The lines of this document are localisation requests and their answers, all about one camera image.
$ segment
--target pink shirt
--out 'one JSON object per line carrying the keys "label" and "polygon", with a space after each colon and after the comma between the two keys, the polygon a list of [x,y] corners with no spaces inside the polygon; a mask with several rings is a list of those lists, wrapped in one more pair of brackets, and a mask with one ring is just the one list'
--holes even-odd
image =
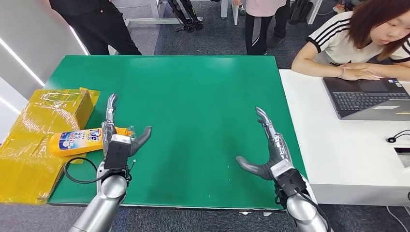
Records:
{"label": "pink shirt", "polygon": [[286,0],[246,0],[246,12],[255,17],[270,17]]}

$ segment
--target woman's arm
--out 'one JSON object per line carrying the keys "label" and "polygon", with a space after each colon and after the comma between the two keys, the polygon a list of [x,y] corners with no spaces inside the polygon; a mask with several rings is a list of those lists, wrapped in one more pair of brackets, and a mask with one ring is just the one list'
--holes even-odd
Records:
{"label": "woman's arm", "polygon": [[[316,46],[308,42],[296,55],[292,63],[292,70],[301,74],[317,77],[339,77],[342,75],[343,70],[341,67],[333,67],[325,64],[314,62],[313,59],[318,54]],[[343,75],[345,80],[378,80],[378,78],[372,75],[372,71],[369,68],[363,68],[359,70],[346,69]]]}
{"label": "woman's arm", "polygon": [[292,63],[292,71],[317,77],[338,77],[343,70],[313,61],[318,54],[318,49],[311,42],[308,42],[296,55]]}
{"label": "woman's arm", "polygon": [[377,76],[410,81],[410,61],[396,64],[345,64],[343,67],[353,69],[370,68]]}

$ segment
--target woman's hand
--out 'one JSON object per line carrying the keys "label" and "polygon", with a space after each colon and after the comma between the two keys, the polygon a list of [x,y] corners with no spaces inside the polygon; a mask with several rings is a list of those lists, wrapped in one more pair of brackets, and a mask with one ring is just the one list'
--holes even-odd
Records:
{"label": "woman's hand", "polygon": [[353,63],[353,64],[343,64],[340,65],[339,68],[346,68],[346,69],[365,69],[369,68],[367,63]]}
{"label": "woman's hand", "polygon": [[342,79],[347,81],[356,81],[360,79],[365,80],[380,80],[379,78],[374,76],[374,72],[369,68],[363,69],[345,69],[345,73]]}

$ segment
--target floor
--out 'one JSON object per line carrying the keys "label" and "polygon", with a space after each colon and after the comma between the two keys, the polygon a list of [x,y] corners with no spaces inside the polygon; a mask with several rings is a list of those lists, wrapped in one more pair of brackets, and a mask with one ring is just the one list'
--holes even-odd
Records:
{"label": "floor", "polygon": [[[335,0],[323,0],[320,13],[328,12]],[[148,0],[114,0],[125,18],[149,18]],[[199,16],[204,17],[204,29],[192,34],[175,32],[178,25],[137,25],[131,23],[130,34],[144,55],[232,55],[245,54],[244,18],[233,25],[232,9],[228,18],[220,18],[220,4],[194,2]],[[174,17],[166,3],[164,17]],[[288,25],[287,37],[275,55],[278,67],[287,69],[305,37],[325,22],[331,14],[318,16],[313,25]],[[388,214],[384,206],[321,205],[336,232],[401,232],[404,229]],[[0,232],[67,231],[82,207],[0,205]],[[391,207],[407,228],[410,216],[403,207]],[[120,208],[113,232],[295,232],[293,221],[284,212],[263,217],[256,212],[242,215],[234,211],[197,211],[174,209]]]}

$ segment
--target black stripe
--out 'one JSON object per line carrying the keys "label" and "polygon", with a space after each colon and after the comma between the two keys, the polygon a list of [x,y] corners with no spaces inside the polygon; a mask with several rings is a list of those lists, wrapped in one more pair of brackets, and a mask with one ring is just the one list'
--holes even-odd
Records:
{"label": "black stripe", "polygon": [[342,24],[342,25],[339,25],[339,26],[335,27],[334,29],[332,29],[331,31],[329,31],[326,35],[324,35],[320,40],[318,40],[318,44],[320,44],[321,41],[322,41],[324,38],[326,38],[328,35],[330,35],[331,33],[336,34],[336,33],[337,33],[336,29],[339,29],[339,28],[341,28],[341,27],[345,27],[345,26],[348,26],[348,25],[349,25],[349,23],[346,23],[346,24]]}
{"label": "black stripe", "polygon": [[407,52],[407,54],[410,56],[410,51],[406,48],[406,44],[407,44],[407,46],[409,46],[410,47],[410,42],[409,42],[409,40],[407,40],[403,45],[402,45],[402,48]]}
{"label": "black stripe", "polygon": [[403,63],[403,62],[410,61],[410,57],[407,57],[407,58],[404,58],[404,59],[392,59],[392,58],[390,58],[390,60],[391,60],[393,63]]}
{"label": "black stripe", "polygon": [[336,25],[336,24],[338,24],[338,23],[343,23],[343,22],[346,22],[346,21],[350,21],[350,18],[343,19],[343,20],[339,20],[339,21],[335,22],[334,24],[328,26],[326,29],[324,29],[324,30],[315,38],[315,40],[317,41],[320,36],[322,36],[327,30],[329,30],[329,29],[330,29],[331,27],[333,27],[334,25]]}
{"label": "black stripe", "polygon": [[306,41],[311,42],[313,45],[315,45],[316,49],[318,50],[318,54],[322,51],[319,44],[314,39],[307,37]]}
{"label": "black stripe", "polygon": [[410,51],[404,46],[404,44],[401,46],[405,52],[410,56]]}
{"label": "black stripe", "polygon": [[319,46],[322,46],[323,44],[325,44],[328,40],[330,40],[330,38],[332,38],[333,36],[337,35],[339,32],[342,32],[342,31],[348,30],[348,29],[349,29],[349,28],[343,28],[343,29],[340,29],[340,30],[336,31],[333,35],[329,36],[329,38],[327,38],[325,41],[323,41],[322,44],[319,44]]}

